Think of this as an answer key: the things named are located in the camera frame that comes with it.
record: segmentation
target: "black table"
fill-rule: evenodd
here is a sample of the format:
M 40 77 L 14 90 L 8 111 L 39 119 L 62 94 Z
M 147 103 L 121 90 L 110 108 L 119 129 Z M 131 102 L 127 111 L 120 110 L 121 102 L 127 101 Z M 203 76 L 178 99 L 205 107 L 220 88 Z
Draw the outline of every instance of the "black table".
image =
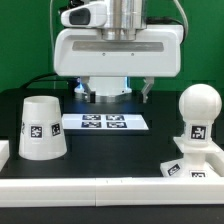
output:
M 0 139 L 10 142 L 10 159 L 0 178 L 161 177 L 160 163 L 180 158 L 173 136 L 183 133 L 179 92 L 151 92 L 148 103 L 89 104 L 75 101 L 67 90 L 11 89 L 0 94 Z M 18 156 L 25 97 L 56 96 L 62 113 L 141 114 L 148 131 L 65 130 L 68 152 L 51 161 Z M 224 144 L 223 113 L 212 138 Z M 68 208 L 1 208 L 0 223 L 223 223 L 224 205 L 121 206 Z

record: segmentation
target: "white base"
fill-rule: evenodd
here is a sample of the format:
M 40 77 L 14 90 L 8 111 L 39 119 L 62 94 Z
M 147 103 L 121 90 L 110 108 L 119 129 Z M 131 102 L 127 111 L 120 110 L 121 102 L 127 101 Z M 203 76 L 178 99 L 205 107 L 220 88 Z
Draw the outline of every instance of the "white base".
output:
M 186 145 L 182 137 L 174 137 L 174 142 L 177 144 L 178 148 L 182 153 L 216 153 L 220 152 L 220 147 L 211 141 L 207 146 L 193 146 Z
M 224 152 L 207 161 L 222 177 L 0 180 L 0 207 L 224 204 Z
M 9 141 L 0 141 L 0 171 L 9 158 Z
M 198 169 L 192 164 L 185 164 L 184 159 L 178 159 L 162 163 L 160 169 L 164 177 L 219 177 L 207 162 Z

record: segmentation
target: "white border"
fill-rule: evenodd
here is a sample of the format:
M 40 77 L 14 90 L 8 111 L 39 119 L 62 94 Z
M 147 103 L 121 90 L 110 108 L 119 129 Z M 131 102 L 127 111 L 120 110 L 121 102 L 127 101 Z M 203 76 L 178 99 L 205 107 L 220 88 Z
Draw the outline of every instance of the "white border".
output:
M 223 177 L 1 179 L 0 207 L 224 204 L 224 152 L 207 161 Z

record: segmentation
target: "white block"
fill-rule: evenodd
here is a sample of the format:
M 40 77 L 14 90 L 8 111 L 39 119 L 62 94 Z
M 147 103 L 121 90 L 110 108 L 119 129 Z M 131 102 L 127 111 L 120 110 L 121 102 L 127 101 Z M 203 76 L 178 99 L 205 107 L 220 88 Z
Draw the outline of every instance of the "white block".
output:
M 95 179 L 0 181 L 0 207 L 95 206 Z
M 0 141 L 0 171 L 9 158 L 9 141 Z

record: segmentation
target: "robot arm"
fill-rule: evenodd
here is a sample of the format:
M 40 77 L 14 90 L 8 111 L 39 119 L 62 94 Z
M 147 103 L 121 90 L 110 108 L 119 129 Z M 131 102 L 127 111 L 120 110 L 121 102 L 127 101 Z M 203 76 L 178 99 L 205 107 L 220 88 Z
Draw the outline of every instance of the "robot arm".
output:
M 145 77 L 145 102 L 154 77 L 179 73 L 184 33 L 181 25 L 147 25 L 145 9 L 144 0 L 104 0 L 63 12 L 66 29 L 56 41 L 56 73 L 90 77 L 89 88 L 103 96 L 130 92 L 127 76 Z M 108 83 L 106 90 L 102 83 Z

